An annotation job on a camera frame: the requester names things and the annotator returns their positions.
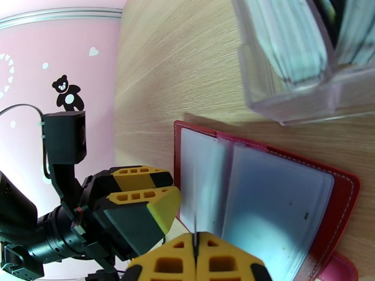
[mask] robotic arm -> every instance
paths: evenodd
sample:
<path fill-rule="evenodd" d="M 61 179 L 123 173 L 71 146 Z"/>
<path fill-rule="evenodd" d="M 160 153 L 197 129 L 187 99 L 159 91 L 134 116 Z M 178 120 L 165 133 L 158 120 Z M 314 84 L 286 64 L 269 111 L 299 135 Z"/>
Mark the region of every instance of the robotic arm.
<path fill-rule="evenodd" d="M 148 252 L 172 226 L 180 193 L 166 170 L 116 167 L 80 185 L 74 165 L 86 156 L 85 113 L 43 116 L 52 185 L 61 203 L 38 218 L 35 205 L 0 172 L 0 265 L 22 280 L 44 276 L 43 264 L 65 258 L 99 263 L 117 274 L 115 256 Z"/>

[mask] wooden table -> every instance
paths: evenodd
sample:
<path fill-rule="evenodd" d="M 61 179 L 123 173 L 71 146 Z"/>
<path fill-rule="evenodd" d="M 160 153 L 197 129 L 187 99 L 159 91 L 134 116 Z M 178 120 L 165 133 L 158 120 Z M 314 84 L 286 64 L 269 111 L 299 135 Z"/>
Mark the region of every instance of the wooden table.
<path fill-rule="evenodd" d="M 338 251 L 375 280 L 375 117 L 282 127 L 246 108 L 230 0 L 128 0 L 117 62 L 117 163 L 173 172 L 183 119 L 353 172 L 363 187 Z"/>

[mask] white heart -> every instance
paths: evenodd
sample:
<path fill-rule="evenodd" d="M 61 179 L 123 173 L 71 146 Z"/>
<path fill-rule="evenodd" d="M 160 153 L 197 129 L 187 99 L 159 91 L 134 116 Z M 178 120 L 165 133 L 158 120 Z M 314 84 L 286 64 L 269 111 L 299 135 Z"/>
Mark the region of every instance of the white heart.
<path fill-rule="evenodd" d="M 99 55 L 99 51 L 95 47 L 91 47 L 89 56 L 92 57 L 92 56 L 97 56 L 97 55 Z"/>

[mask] teddy bear decal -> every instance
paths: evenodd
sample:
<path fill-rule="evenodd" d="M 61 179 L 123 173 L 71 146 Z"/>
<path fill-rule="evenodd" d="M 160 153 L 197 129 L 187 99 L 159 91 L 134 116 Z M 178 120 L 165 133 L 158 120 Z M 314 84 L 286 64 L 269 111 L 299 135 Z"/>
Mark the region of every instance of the teddy bear decal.
<path fill-rule="evenodd" d="M 56 104 L 57 107 L 64 106 L 65 111 L 74 111 L 75 108 L 78 111 L 82 111 L 85 107 L 82 98 L 78 95 L 81 88 L 70 84 L 68 82 L 67 76 L 64 74 L 54 83 L 52 87 L 59 93 L 57 96 Z"/>

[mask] clear plastic container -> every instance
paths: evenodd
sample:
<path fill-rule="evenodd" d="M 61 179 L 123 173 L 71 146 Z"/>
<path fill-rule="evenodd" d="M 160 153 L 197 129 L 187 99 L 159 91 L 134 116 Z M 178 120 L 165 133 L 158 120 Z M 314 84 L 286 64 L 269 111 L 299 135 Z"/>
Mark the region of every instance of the clear plastic container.
<path fill-rule="evenodd" d="M 314 54 L 313 57 L 320 60 L 319 70 L 304 67 L 301 59 L 292 56 L 293 47 L 288 46 L 286 37 L 298 41 L 303 36 L 291 35 L 290 31 L 287 34 L 277 30 L 273 35 L 272 41 L 279 39 L 278 46 L 289 48 L 288 57 L 283 58 L 282 53 L 275 56 L 279 61 L 283 59 L 283 64 L 275 64 L 270 55 L 276 54 L 277 49 L 270 48 L 270 34 L 259 29 L 262 24 L 272 26 L 275 14 L 269 7 L 266 7 L 266 15 L 262 7 L 252 6 L 250 11 L 250 1 L 254 0 L 232 0 L 242 39 L 239 61 L 245 100 L 251 110 L 282 125 L 375 113 L 375 61 L 365 66 L 339 66 L 328 32 L 312 0 L 305 0 L 307 7 L 304 8 L 312 13 L 324 42 L 319 46 L 325 49 L 321 51 L 323 56 Z M 259 22 L 262 17 L 267 17 L 263 23 Z M 286 73 L 292 76 L 283 77 Z"/>

